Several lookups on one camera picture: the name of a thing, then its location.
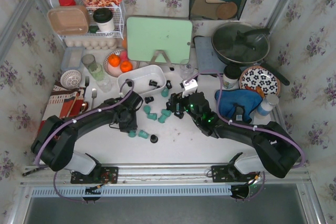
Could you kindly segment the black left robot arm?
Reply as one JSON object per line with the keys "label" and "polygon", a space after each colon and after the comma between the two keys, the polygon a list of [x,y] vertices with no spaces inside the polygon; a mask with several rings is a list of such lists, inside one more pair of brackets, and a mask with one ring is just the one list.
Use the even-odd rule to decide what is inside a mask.
{"label": "black left robot arm", "polygon": [[129,91],[124,98],[107,99],[75,118],[50,116],[30,148],[36,155],[35,161],[43,161],[54,172],[67,169],[90,174],[98,167],[98,161],[89,154],[75,151],[77,139],[106,124],[117,124],[124,133],[136,131],[136,112],[142,103],[139,94]]}

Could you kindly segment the white rectangular storage basket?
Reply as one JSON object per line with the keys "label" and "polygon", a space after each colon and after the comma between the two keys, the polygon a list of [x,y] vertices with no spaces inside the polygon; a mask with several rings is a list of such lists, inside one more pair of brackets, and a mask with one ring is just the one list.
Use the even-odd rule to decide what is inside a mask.
{"label": "white rectangular storage basket", "polygon": [[[140,96],[150,97],[155,94],[160,93],[166,85],[166,77],[159,66],[149,65],[139,69],[132,70],[121,74],[117,78],[118,88],[120,93],[126,95],[127,92],[131,89],[128,84],[125,84],[121,89],[121,86],[125,83],[126,79],[133,80],[134,89],[133,91],[139,94]],[[160,88],[155,88],[149,86],[149,81],[154,80],[158,82],[161,86]]]}

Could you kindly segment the clear drinking glass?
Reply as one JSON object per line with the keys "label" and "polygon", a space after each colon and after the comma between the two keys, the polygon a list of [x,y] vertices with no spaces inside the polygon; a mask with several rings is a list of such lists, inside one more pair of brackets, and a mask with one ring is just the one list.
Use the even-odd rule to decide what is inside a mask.
{"label": "clear drinking glass", "polygon": [[180,76],[183,80],[190,78],[195,70],[194,64],[189,59],[180,62]]}

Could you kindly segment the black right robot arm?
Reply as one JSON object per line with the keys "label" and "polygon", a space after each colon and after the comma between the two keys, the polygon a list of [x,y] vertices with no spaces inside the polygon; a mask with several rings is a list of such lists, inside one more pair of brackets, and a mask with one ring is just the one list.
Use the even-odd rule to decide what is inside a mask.
{"label": "black right robot arm", "polygon": [[227,138],[254,148],[265,170],[278,178],[303,164],[303,150],[278,123],[252,125],[224,118],[210,108],[203,92],[187,96],[174,93],[166,108],[187,113],[205,136]]}

